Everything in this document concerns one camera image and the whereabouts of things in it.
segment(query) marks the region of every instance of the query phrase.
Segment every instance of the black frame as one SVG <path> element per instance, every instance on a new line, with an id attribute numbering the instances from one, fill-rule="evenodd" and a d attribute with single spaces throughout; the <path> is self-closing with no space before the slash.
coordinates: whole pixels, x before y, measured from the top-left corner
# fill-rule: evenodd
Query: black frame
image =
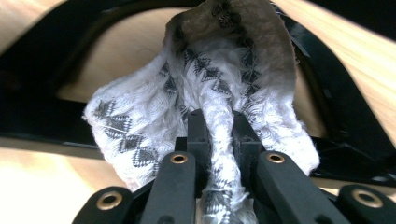
<path id="1" fill-rule="evenodd" d="M 56 91 L 115 22 L 154 8 L 201 2 L 69 0 L 59 5 L 0 56 L 0 134 L 97 148 L 81 118 L 85 104 L 58 99 Z M 396 150 L 347 70 L 313 34 L 276 11 L 330 134 L 313 137 L 321 165 L 312 176 L 396 187 Z"/>

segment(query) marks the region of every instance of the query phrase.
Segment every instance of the diamond pattern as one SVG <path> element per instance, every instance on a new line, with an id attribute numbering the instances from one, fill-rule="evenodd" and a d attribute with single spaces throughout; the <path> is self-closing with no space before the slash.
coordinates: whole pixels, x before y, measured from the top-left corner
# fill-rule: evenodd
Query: diamond pattern
<path id="1" fill-rule="evenodd" d="M 223 73 L 218 68 L 208 68 L 206 69 L 204 76 L 201 81 L 206 82 L 209 80 L 220 78 Z"/>
<path id="2" fill-rule="evenodd" d="M 226 95 L 232 95 L 227 82 L 221 79 L 218 79 L 215 82 L 215 84 L 212 86 L 212 90 Z"/>

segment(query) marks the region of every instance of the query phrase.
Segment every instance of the wood grain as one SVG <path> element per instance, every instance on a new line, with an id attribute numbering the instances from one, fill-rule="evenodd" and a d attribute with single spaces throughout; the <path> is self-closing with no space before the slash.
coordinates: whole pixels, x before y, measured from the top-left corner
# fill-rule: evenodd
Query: wood grain
<path id="1" fill-rule="evenodd" d="M 12 44 L 60 0 L 0 1 L 0 52 Z M 274 0 L 287 14 L 318 36 L 340 59 L 365 99 L 396 143 L 396 44 L 305 1 Z M 156 10 L 126 19 L 97 42 L 79 80 L 63 87 L 65 99 L 88 101 L 93 92 L 116 77 L 130 74 L 156 55 L 162 46 L 165 23 L 182 9 Z M 304 83 L 296 106 L 315 115 Z M 310 130 L 320 121 L 312 119 Z M 96 152 L 0 138 L 0 223 L 70 223 L 97 190 L 123 186 L 112 167 Z M 345 182 L 314 179 L 334 193 Z M 396 201 L 396 191 L 379 188 Z"/>

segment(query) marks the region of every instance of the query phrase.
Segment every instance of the screw hole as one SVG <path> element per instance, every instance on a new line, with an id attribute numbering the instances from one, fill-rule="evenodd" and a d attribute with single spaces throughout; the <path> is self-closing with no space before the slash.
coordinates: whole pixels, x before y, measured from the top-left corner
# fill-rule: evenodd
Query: screw hole
<path id="1" fill-rule="evenodd" d="M 352 196 L 359 203 L 372 208 L 380 208 L 384 205 L 380 198 L 378 198 L 375 194 L 367 190 L 354 189 L 352 191 Z"/>
<path id="2" fill-rule="evenodd" d="M 110 210 L 117 207 L 122 201 L 122 195 L 116 191 L 104 193 L 96 203 L 100 210 Z"/>
<path id="3" fill-rule="evenodd" d="M 267 160 L 273 163 L 282 163 L 285 161 L 285 158 L 276 153 L 270 153 L 267 155 Z"/>
<path id="4" fill-rule="evenodd" d="M 182 154 L 176 154 L 176 155 L 172 156 L 172 158 L 171 158 L 171 162 L 172 162 L 172 163 L 181 164 L 181 163 L 184 163 L 184 162 L 186 162 L 186 161 L 187 161 L 187 159 L 188 159 L 188 157 L 187 157 L 187 156 L 185 156 L 185 155 L 182 155 Z"/>

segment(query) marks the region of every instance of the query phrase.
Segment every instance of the crumpled cloth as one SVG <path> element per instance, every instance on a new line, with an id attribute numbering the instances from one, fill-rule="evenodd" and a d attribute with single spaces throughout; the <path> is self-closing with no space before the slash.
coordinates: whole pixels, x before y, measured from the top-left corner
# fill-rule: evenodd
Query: crumpled cloth
<path id="1" fill-rule="evenodd" d="M 295 65 L 290 37 L 268 1 L 207 0 L 170 20 L 158 56 L 100 88 L 84 118 L 134 191 L 155 178 L 176 138 L 187 134 L 187 113 L 201 108 L 212 143 L 201 221 L 256 223 L 233 157 L 233 110 L 267 150 L 288 154 L 309 175 L 319 158 L 292 108 Z"/>

